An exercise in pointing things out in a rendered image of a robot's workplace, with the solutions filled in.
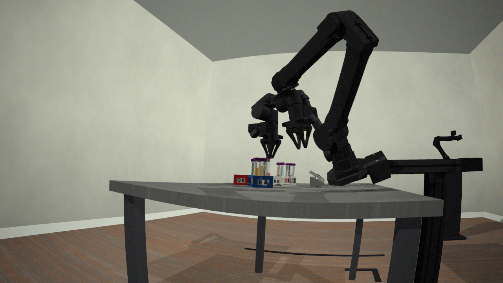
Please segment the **blue tube rack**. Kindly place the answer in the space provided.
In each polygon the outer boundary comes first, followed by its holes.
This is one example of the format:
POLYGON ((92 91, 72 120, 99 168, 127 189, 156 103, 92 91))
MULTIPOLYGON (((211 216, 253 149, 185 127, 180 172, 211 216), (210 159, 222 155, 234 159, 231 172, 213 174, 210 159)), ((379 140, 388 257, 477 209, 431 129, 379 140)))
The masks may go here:
POLYGON ((248 176, 248 186, 250 187, 263 187, 263 188, 273 188, 273 176, 248 176), (253 178, 253 184, 250 181, 253 178))

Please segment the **white done button panel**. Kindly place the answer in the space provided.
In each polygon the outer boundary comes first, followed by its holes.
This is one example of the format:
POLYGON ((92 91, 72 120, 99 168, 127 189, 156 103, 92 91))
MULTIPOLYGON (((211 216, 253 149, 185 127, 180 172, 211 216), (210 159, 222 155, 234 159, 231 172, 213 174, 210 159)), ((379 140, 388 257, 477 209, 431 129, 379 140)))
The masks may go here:
POLYGON ((310 171, 310 174, 316 176, 316 177, 310 177, 310 187, 325 187, 325 179, 322 178, 320 175, 314 173, 313 171, 310 171))

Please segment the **red lego brick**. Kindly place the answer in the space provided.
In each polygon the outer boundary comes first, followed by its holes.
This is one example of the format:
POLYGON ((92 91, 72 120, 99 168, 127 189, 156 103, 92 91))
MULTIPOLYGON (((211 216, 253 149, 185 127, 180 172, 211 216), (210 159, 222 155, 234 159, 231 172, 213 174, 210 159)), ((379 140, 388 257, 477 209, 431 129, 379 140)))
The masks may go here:
POLYGON ((248 185, 248 175, 234 175, 233 184, 248 185))

